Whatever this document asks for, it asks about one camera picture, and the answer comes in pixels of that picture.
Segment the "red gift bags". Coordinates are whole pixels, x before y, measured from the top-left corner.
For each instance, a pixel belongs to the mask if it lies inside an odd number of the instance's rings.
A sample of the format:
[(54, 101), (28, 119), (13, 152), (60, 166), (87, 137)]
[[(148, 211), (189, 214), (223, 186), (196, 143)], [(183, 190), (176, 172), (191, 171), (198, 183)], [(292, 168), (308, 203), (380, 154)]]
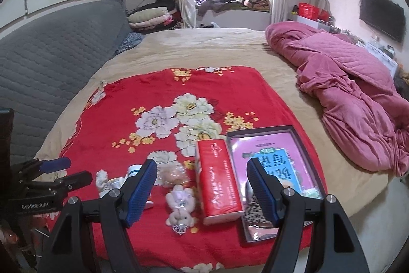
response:
[(298, 3), (298, 15), (313, 21), (322, 21), (328, 24), (333, 16), (328, 0), (309, 0)]

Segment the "wall mounted television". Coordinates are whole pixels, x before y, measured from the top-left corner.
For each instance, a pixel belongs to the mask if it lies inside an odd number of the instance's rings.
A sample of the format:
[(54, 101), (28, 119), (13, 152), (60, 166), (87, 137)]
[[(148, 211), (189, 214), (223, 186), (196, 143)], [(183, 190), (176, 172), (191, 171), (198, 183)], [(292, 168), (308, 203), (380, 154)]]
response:
[(404, 9), (391, 0), (360, 0), (359, 18), (401, 43), (405, 35)]

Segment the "pink quilt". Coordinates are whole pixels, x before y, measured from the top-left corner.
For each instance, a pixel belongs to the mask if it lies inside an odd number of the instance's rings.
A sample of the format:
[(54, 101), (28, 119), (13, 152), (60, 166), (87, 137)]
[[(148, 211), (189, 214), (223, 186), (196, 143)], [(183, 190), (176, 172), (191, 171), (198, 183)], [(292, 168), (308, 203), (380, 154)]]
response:
[(271, 49), (297, 69), (297, 88), (320, 102), (322, 122), (341, 151), (370, 172), (408, 172), (408, 101), (377, 58), (295, 21), (266, 28)]

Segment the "grey quilted headboard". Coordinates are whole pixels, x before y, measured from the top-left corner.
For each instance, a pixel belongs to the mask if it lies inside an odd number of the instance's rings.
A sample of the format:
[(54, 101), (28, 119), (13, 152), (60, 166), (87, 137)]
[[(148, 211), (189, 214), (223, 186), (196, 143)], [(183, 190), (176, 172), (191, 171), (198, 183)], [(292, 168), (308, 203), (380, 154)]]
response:
[(32, 159), (58, 117), (130, 32), (125, 0), (64, 8), (1, 39), (1, 107), (15, 111), (10, 160)]

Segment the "white vitamin bottle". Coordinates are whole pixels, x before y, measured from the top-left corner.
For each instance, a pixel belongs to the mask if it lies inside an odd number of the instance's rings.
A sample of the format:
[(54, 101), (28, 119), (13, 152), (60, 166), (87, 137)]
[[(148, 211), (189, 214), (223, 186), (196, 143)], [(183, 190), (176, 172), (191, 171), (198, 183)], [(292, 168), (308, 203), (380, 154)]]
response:
[[(134, 164), (128, 167), (127, 178), (135, 176), (141, 169), (141, 164)], [(154, 202), (152, 201), (151, 195), (148, 196), (146, 200), (145, 209), (153, 208)]]

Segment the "red floral blanket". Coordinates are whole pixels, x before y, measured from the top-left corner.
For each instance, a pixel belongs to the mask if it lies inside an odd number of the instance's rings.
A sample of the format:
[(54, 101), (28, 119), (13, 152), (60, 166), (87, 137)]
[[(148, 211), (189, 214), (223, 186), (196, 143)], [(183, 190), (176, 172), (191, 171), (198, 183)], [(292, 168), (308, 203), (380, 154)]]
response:
[[(195, 189), (196, 143), (224, 139), (230, 131), (291, 125), (312, 158), (315, 148), (289, 106), (249, 67), (165, 69), (101, 83), (85, 102), (73, 100), (38, 152), (41, 158), (68, 157), (70, 172), (106, 170), (119, 177), (147, 159), (158, 168), (184, 171)], [(240, 222), (205, 226), (196, 211), (193, 227), (181, 236), (165, 223), (168, 192), (155, 183), (153, 207), (128, 231), (145, 267), (187, 272), (261, 265), (272, 241), (248, 244)]]

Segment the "red tissue box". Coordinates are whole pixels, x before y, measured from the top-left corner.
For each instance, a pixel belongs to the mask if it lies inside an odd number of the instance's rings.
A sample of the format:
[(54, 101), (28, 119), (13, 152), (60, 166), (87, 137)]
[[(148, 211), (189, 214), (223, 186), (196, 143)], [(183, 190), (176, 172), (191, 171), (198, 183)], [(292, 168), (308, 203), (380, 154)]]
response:
[(196, 182), (203, 224), (234, 222), (243, 216), (241, 194), (225, 140), (197, 142)]

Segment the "taped white snack packet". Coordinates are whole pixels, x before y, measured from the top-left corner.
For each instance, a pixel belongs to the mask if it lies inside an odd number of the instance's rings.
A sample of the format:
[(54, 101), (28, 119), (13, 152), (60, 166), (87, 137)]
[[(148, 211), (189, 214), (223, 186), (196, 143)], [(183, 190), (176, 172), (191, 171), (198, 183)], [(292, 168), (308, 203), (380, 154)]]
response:
[(108, 191), (120, 189), (126, 182), (127, 177), (115, 177), (107, 180)]

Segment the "clothes pile on windowsill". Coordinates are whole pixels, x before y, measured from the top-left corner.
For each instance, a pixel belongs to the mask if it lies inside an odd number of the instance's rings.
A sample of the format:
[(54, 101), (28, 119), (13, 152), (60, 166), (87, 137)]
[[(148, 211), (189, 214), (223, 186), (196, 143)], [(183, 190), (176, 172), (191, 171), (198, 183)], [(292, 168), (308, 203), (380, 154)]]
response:
[(269, 12), (270, 0), (194, 0), (197, 15), (204, 17), (208, 11), (221, 13), (228, 10), (255, 10)]

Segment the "leopard print scrunchie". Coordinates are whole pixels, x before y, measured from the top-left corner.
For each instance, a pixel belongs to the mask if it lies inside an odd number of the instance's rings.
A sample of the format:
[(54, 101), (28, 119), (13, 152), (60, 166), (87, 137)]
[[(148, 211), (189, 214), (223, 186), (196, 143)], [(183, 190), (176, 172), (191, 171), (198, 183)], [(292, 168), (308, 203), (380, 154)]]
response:
[(272, 223), (264, 217), (261, 206), (255, 195), (253, 195), (247, 203), (244, 218), (250, 225), (256, 225), (263, 228), (272, 228)]

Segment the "beige bed sheet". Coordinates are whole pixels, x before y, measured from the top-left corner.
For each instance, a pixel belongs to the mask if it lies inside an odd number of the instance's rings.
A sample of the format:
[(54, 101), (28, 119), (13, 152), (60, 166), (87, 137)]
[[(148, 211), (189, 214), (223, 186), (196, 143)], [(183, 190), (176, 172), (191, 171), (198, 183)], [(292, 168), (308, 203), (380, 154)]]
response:
[(328, 191), (341, 201), (348, 215), (372, 215), (388, 207), (391, 176), (364, 172), (343, 157), (324, 129), (318, 101), (296, 88), (294, 68), (271, 50), (264, 32), (246, 28), (167, 30), (144, 37), (137, 47), (107, 61), (92, 75), (60, 115), (36, 155), (52, 159), (59, 155), (85, 103), (103, 80), (114, 82), (171, 67), (233, 65), (256, 69), (290, 107), (315, 146)]

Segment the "cream plush bear with crown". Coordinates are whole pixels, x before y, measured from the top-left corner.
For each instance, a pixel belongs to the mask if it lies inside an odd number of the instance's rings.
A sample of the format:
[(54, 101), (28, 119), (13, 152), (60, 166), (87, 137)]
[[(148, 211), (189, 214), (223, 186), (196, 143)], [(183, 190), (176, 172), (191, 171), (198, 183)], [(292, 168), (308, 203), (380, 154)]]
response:
[(166, 194), (166, 203), (171, 213), (166, 219), (166, 225), (171, 227), (177, 235), (183, 235), (188, 228), (195, 224), (192, 212), (196, 209), (196, 198), (190, 188), (184, 188), (181, 184), (173, 186)]

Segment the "blue patterned pillow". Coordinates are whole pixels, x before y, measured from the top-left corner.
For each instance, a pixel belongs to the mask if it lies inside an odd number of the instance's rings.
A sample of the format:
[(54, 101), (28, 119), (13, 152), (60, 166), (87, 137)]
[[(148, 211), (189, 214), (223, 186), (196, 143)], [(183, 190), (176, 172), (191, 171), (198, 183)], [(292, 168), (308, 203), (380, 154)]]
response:
[(130, 32), (115, 51), (119, 55), (141, 44), (144, 35), (139, 32)]

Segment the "white floral scrunchie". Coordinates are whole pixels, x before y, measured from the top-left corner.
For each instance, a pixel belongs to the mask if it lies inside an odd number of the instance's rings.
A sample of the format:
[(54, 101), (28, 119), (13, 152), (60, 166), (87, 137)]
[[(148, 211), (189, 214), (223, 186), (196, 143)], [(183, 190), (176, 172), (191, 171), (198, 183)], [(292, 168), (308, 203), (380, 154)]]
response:
[(96, 173), (95, 185), (98, 190), (98, 196), (100, 198), (102, 198), (111, 190), (111, 186), (108, 181), (108, 174), (105, 170), (101, 169)]

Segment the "folded clothes stack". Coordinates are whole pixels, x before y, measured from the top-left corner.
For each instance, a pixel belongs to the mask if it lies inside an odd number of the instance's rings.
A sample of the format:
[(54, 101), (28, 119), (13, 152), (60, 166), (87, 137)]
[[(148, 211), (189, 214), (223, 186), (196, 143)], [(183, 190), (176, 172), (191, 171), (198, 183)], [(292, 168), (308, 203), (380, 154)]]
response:
[(127, 11), (131, 29), (141, 34), (182, 27), (182, 15), (176, 0), (155, 0)]

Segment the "bagged peach sponge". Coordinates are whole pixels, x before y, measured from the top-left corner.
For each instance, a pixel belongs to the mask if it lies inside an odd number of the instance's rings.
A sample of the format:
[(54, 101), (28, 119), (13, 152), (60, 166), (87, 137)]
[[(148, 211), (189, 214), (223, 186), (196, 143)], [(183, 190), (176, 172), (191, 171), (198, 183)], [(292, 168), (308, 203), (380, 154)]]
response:
[(190, 181), (185, 167), (177, 161), (157, 165), (157, 185), (159, 186), (168, 188), (175, 185), (184, 186)]

